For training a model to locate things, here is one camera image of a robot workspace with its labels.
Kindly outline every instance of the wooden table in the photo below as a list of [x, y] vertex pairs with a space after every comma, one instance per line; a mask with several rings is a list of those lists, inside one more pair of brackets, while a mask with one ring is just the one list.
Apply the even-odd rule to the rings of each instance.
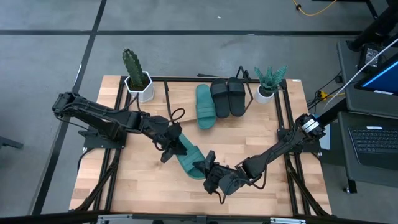
[[[98, 103], [113, 108], [120, 78], [114, 75], [103, 77]], [[168, 84], [172, 111], [179, 107], [186, 110], [185, 116], [179, 120], [183, 133], [200, 148], [204, 156], [210, 150], [214, 150], [216, 161], [233, 167], [246, 157], [260, 154], [277, 142], [276, 130], [279, 124], [274, 100], [266, 105], [254, 100], [244, 116], [237, 118], [230, 115], [225, 119], [217, 119], [211, 129], [201, 130], [197, 126], [195, 114], [195, 87], [200, 83], [168, 82]], [[287, 86], [294, 119], [303, 113], [308, 113], [301, 81], [287, 80]], [[251, 83], [250, 87], [254, 94], [258, 84]], [[280, 92], [284, 123], [286, 127], [289, 127], [283, 94], [282, 91]], [[126, 88], [124, 88], [122, 103], [125, 97]], [[249, 94], [246, 94], [246, 104], [249, 99]], [[140, 106], [141, 110], [151, 115], [168, 117], [163, 82], [155, 82], [154, 99]], [[130, 110], [136, 110], [136, 105], [132, 105]], [[128, 134], [126, 147], [121, 153], [112, 212], [292, 215], [283, 156], [268, 165], [265, 189], [258, 190], [245, 185], [228, 196], [224, 205], [220, 205], [216, 194], [209, 195], [205, 192], [203, 180], [193, 180], [184, 173], [175, 156], [163, 164], [160, 162], [160, 154], [151, 140], [143, 134]], [[79, 206], [97, 184], [103, 155], [103, 149], [95, 149], [82, 159], [70, 203], [71, 209]], [[309, 153], [302, 153], [301, 160], [307, 188], [322, 208], [330, 213], [329, 199], [319, 161]], [[106, 193], [107, 186], [103, 190], [100, 208], [104, 208]], [[299, 210], [303, 213], [297, 186], [296, 195]]]

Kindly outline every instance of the white cable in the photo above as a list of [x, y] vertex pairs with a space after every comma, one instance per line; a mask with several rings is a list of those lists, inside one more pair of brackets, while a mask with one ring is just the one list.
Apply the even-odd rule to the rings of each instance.
[[353, 81], [353, 79], [362, 72], [362, 70], [364, 70], [370, 63], [372, 63], [372, 61], [374, 59], [376, 59], [378, 56], [380, 56], [380, 54], [383, 54], [383, 52], [385, 52], [388, 48], [390, 48], [396, 42], [398, 42], [398, 38], [396, 38], [396, 40], [394, 40], [390, 45], [388, 45], [385, 49], [380, 51], [380, 53], [378, 53], [376, 56], [374, 56], [372, 58], [372, 60], [370, 60], [365, 66], [363, 66], [361, 69], [359, 69], [359, 71], [326, 103], [326, 105], [323, 109], [325, 109], [326, 106], [328, 106], [328, 104], [330, 103], [330, 101], [332, 101], [337, 95], [339, 95], [339, 93], [341, 93], [349, 85], [349, 83], [351, 83], [351, 81]]

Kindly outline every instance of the blue screen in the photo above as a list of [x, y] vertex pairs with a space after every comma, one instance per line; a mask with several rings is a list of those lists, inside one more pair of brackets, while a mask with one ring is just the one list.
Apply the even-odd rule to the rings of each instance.
[[393, 63], [384, 71], [362, 85], [374, 90], [398, 93], [398, 62]]

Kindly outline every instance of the computer monitor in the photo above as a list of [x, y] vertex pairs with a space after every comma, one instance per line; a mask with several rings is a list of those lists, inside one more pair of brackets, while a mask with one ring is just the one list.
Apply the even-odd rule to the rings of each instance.
[[386, 61], [380, 69], [359, 81], [356, 88], [388, 95], [398, 95], [398, 54]]

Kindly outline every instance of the yellow cable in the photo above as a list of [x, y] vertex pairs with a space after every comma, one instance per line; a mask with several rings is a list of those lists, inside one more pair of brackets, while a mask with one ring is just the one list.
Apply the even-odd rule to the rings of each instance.
[[[296, 5], [296, 7], [298, 6], [298, 4], [297, 4], [297, 2], [296, 2], [296, 0], [293, 0], [293, 2], [294, 2], [294, 4]], [[334, 4], [335, 2], [337, 2], [337, 0], [334, 0], [332, 3], [330, 3], [326, 8], [324, 8], [324, 9], [322, 9], [321, 11], [319, 11], [319, 12], [317, 12], [317, 13], [314, 13], [314, 14], [307, 14], [307, 13], [305, 13], [302, 9], [301, 9], [301, 7], [299, 7], [298, 9], [300, 10], [300, 12], [302, 12], [304, 15], [306, 15], [306, 16], [316, 16], [316, 15], [318, 15], [318, 14], [320, 14], [320, 13], [322, 13], [323, 11], [325, 11], [325, 10], [327, 10], [332, 4]]]

